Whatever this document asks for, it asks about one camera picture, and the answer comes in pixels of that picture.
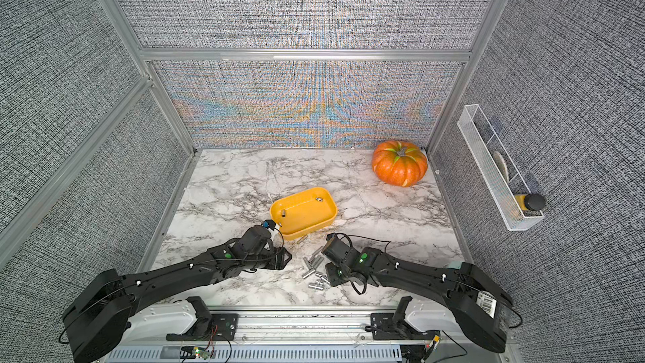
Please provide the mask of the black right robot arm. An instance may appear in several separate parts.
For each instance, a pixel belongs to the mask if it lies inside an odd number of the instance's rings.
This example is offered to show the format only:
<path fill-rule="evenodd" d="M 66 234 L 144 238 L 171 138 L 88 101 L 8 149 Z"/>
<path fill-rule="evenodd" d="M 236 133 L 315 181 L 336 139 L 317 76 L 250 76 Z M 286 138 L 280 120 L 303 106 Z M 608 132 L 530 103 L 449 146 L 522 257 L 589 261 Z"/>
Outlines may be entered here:
<path fill-rule="evenodd" d="M 513 299 L 479 267 L 463 262 L 458 268 L 419 265 L 371 247 L 358 251 L 333 233 L 321 250 L 333 287 L 350 283 L 364 293 L 367 287 L 393 287 L 446 307 L 462 333 L 477 346 L 506 351 L 508 318 Z"/>

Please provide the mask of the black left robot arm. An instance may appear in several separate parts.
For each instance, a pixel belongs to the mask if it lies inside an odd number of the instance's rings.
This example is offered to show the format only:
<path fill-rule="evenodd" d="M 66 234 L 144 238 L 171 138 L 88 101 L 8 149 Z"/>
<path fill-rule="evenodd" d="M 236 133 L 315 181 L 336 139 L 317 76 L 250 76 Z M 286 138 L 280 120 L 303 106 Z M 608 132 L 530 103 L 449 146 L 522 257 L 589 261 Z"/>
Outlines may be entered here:
<path fill-rule="evenodd" d="M 120 275 L 98 274 L 62 314 L 75 362 L 94 362 L 121 341 L 129 319 L 147 307 L 181 292 L 238 277 L 244 270 L 281 271 L 292 259 L 286 247 L 273 244 L 267 224 L 255 225 L 240 238 L 195 257 L 157 270 Z"/>

